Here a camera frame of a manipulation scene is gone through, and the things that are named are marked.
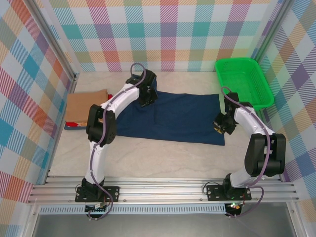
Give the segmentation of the grey metal panel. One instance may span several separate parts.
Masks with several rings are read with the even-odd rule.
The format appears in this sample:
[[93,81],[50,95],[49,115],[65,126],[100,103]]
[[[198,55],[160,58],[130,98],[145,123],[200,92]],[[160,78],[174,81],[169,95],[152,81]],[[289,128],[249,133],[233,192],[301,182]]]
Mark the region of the grey metal panel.
[[296,237],[283,218],[255,223],[224,215],[40,215],[32,237]]

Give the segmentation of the aluminium mounting rail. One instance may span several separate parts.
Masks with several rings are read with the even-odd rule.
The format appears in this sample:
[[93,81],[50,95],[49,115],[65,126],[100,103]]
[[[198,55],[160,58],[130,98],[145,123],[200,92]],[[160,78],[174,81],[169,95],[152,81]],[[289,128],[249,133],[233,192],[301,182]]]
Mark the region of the aluminium mounting rail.
[[[80,176],[48,176],[43,185],[35,185],[28,204],[75,204],[76,188]],[[220,179],[199,178],[124,178],[105,177],[105,186],[118,186],[118,204],[197,204],[208,203],[208,183],[215,185]],[[299,200],[294,184],[283,182],[279,177],[266,178],[258,182],[258,188],[251,189],[250,203],[297,202]]]

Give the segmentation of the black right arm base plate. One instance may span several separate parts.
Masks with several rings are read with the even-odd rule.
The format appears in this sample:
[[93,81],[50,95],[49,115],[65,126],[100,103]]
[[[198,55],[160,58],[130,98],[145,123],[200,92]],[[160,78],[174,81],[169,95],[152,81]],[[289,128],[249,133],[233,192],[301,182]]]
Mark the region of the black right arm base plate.
[[206,194],[208,201],[243,201],[252,199],[250,189],[228,188],[226,190],[223,185],[206,186]]

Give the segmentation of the green plastic basket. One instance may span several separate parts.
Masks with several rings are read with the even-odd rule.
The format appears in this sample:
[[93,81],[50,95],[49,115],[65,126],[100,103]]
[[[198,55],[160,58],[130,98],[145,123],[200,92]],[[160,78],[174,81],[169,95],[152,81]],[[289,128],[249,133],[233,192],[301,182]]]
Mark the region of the green plastic basket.
[[221,86],[236,92],[243,102],[250,102],[255,110],[267,108],[274,102],[268,82],[259,66],[251,58],[220,59],[215,70]]

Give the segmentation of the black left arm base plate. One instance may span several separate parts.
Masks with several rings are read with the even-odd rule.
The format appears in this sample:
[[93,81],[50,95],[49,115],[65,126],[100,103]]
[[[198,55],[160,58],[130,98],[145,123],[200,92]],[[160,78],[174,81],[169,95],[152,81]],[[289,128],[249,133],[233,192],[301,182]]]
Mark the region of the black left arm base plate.
[[118,186],[103,186],[103,189],[108,192],[106,194],[97,186],[92,188],[78,186],[76,187],[75,202],[110,202],[112,196],[113,202],[118,202],[119,187]]

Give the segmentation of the navy t-shirt with cartoon print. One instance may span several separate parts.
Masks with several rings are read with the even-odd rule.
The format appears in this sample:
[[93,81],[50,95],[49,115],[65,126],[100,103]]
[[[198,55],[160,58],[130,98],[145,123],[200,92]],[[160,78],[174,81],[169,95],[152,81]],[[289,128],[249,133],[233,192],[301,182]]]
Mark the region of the navy t-shirt with cartoon print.
[[224,135],[213,128],[220,113],[218,94],[174,94],[158,91],[157,100],[127,106],[117,118],[117,135],[223,146]]

